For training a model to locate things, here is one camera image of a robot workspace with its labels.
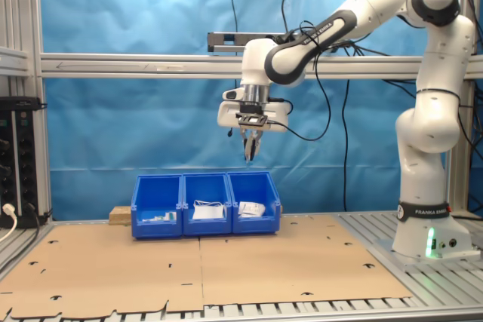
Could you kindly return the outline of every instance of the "blue backdrop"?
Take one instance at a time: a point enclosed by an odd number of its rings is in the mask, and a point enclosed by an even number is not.
[[[281,0],[234,0],[240,32],[283,32]],[[289,28],[318,23],[344,0],[286,0]],[[206,54],[208,32],[234,31],[230,0],[42,0],[46,52]],[[419,55],[426,32],[398,19],[362,43],[394,55]],[[342,210],[344,80],[323,81],[333,121],[308,143],[266,133],[247,167],[237,133],[217,126],[221,94],[233,80],[47,79],[54,217],[106,218],[131,201],[137,175],[214,170],[272,172],[284,212]],[[293,101],[290,123],[315,136],[327,120],[318,85],[274,86]],[[395,209],[399,165],[395,120],[414,100],[380,80],[351,83],[349,210]]]

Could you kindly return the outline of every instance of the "white package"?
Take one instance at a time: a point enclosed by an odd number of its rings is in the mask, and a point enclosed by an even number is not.
[[[251,201],[240,201],[238,214],[240,218],[259,218],[265,213],[265,205]]]
[[[223,213],[225,207],[220,202],[208,202],[195,200],[193,203],[195,207],[195,213],[193,214],[193,220],[195,219],[221,219],[224,217]]]

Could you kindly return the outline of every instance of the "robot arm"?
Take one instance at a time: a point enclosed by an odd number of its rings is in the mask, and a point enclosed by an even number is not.
[[[223,94],[225,102],[218,112],[218,124],[240,128],[245,158],[251,161],[258,153],[265,130],[284,132],[279,124],[288,125],[288,105],[270,102],[271,83],[284,86],[299,84],[304,78],[306,65],[317,54],[338,41],[365,36],[394,16],[412,26],[429,29],[426,56],[433,54],[430,57],[433,58],[440,51],[442,38],[448,40],[446,49],[450,49],[452,38],[461,39],[453,34],[453,30],[442,30],[445,26],[471,23],[464,17],[458,17],[459,9],[457,0],[346,0],[328,19],[297,35],[293,41],[284,44],[267,38],[250,41],[242,60],[240,88]],[[464,74],[466,64],[458,61],[452,73],[459,75],[462,67]],[[452,91],[459,92],[459,87]]]
[[[428,45],[416,80],[416,105],[396,122],[401,196],[392,248],[418,262],[477,259],[479,252],[473,250],[468,231],[449,214],[440,155],[459,139],[459,93],[473,46],[473,24],[459,11],[457,0],[347,0],[293,41],[250,41],[242,61],[241,87],[223,95],[226,101],[218,123],[240,127],[249,161],[257,153],[263,130],[281,130],[280,123],[287,124],[287,109],[270,102],[272,82],[296,85],[317,54],[337,41],[367,35],[394,16],[411,26],[426,27]],[[246,131],[252,131],[249,137]]]

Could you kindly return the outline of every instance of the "blue bin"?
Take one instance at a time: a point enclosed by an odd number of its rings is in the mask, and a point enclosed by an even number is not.
[[[222,219],[195,219],[195,200],[219,201],[226,207]],[[225,173],[191,173],[183,175],[183,234],[222,235],[232,232],[232,203]]]
[[[275,233],[280,229],[280,197],[269,172],[227,173],[233,208],[233,233]],[[265,205],[259,218],[239,218],[241,201]]]
[[[182,192],[181,175],[138,176],[131,203],[133,237],[180,237],[183,233]],[[143,221],[170,211],[176,212],[176,220]]]

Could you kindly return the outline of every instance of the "slotted metal table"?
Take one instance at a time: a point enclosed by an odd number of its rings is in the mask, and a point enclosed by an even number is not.
[[[401,283],[414,295],[403,299],[363,299],[343,301],[260,303],[253,305],[211,305],[204,311],[167,313],[117,314],[92,322],[141,322],[158,320],[408,320],[411,321],[483,321],[483,262],[448,262],[411,267],[402,271],[374,244],[378,240],[392,239],[397,219],[393,212],[332,213],[332,216],[358,238]],[[107,222],[52,222],[42,228],[37,242],[56,225],[97,224]],[[483,238],[483,222],[460,220],[476,238]],[[5,233],[0,230],[0,237]],[[33,236],[33,230],[18,230],[0,245],[0,266],[20,250]],[[9,272],[0,274],[0,280]],[[5,321],[15,319],[7,316]],[[25,322],[71,322],[62,315],[55,318],[30,318]]]

